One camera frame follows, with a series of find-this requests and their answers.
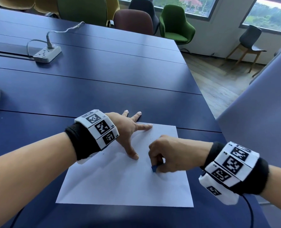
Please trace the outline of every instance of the white power cord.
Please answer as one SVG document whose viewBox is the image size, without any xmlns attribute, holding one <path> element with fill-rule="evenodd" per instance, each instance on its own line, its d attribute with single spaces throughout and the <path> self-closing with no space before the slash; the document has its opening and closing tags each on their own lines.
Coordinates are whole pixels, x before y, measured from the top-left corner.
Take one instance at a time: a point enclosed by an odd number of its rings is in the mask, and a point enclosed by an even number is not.
<svg viewBox="0 0 281 228">
<path fill-rule="evenodd" d="M 80 22 L 79 24 L 77 24 L 76 26 L 73 26 L 71 28 L 68 28 L 66 29 L 65 31 L 54 31 L 54 30 L 51 30 L 51 31 L 48 31 L 47 34 L 46 34 L 46 41 L 43 41 L 43 40 L 39 40 L 39 39 L 33 39 L 33 40 L 30 40 L 27 44 L 26 44 L 26 51 L 27 51 L 27 55 L 29 57 L 31 57 L 30 53 L 29 53 L 29 49 L 28 49 L 28 44 L 30 42 L 33 42 L 33 41 L 37 41 L 37 42 L 44 42 L 47 44 L 47 48 L 48 49 L 53 49 L 55 48 L 55 45 L 53 45 L 49 39 L 49 34 L 50 33 L 66 33 L 67 31 L 69 31 L 70 29 L 75 29 L 75 28 L 78 28 L 81 26 L 81 24 L 85 24 L 85 22 Z"/>
</svg>

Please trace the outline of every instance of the baseboard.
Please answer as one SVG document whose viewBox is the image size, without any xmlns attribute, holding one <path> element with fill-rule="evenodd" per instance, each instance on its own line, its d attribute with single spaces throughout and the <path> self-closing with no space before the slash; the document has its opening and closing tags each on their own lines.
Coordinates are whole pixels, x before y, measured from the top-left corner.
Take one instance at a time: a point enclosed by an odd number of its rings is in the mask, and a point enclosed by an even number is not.
<svg viewBox="0 0 281 228">
<path fill-rule="evenodd" d="M 181 51 L 181 50 L 180 50 L 180 52 L 181 52 L 181 53 L 191 54 L 191 55 L 198 56 L 198 57 L 205 57 L 205 58 L 210 58 L 210 57 L 212 57 L 212 58 L 221 59 L 221 60 L 224 60 L 224 59 L 225 59 L 224 57 L 217 57 L 217 56 L 213 56 L 213 55 L 202 55 L 202 54 L 198 54 L 198 53 L 190 53 L 190 52 L 185 52 L 185 51 Z M 228 61 L 234 61 L 234 62 L 237 61 L 237 60 L 235 60 L 235 59 L 230 59 L 230 58 L 228 58 L 227 60 L 228 60 Z M 241 61 L 241 63 L 252 64 L 252 62 L 247 62 L 247 61 Z M 256 65 L 266 66 L 265 64 L 260 64 L 260 63 L 256 63 Z"/>
</svg>

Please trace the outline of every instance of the electrical socket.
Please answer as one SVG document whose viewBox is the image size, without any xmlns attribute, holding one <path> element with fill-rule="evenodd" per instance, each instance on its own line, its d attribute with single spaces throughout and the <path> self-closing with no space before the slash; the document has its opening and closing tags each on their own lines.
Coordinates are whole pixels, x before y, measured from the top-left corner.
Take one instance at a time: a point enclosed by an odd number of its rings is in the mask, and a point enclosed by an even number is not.
<svg viewBox="0 0 281 228">
<path fill-rule="evenodd" d="M 61 53 L 61 48 L 58 45 L 53 45 L 54 48 L 45 47 L 36 53 L 33 58 L 36 62 L 50 63 L 58 54 Z"/>
</svg>

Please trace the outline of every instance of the red chair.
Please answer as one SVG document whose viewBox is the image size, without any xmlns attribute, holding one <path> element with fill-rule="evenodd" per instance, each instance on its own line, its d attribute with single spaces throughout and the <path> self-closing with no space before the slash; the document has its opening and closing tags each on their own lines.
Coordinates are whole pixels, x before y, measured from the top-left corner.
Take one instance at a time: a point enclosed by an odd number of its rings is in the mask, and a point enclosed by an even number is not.
<svg viewBox="0 0 281 228">
<path fill-rule="evenodd" d="M 153 24 L 149 14 L 140 10 L 123 9 L 115 12 L 115 29 L 153 35 Z"/>
</svg>

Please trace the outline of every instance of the white paper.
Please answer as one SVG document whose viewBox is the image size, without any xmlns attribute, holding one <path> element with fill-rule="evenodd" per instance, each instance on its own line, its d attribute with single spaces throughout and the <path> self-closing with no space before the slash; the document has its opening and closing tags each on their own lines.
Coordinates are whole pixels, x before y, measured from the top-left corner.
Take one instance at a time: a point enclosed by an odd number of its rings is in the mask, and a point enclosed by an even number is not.
<svg viewBox="0 0 281 228">
<path fill-rule="evenodd" d="M 148 146 L 162 134 L 177 137 L 176 127 L 154 124 L 132 135 L 137 161 L 114 141 L 86 163 L 75 163 L 56 203 L 193 207 L 186 171 L 152 172 Z"/>
</svg>

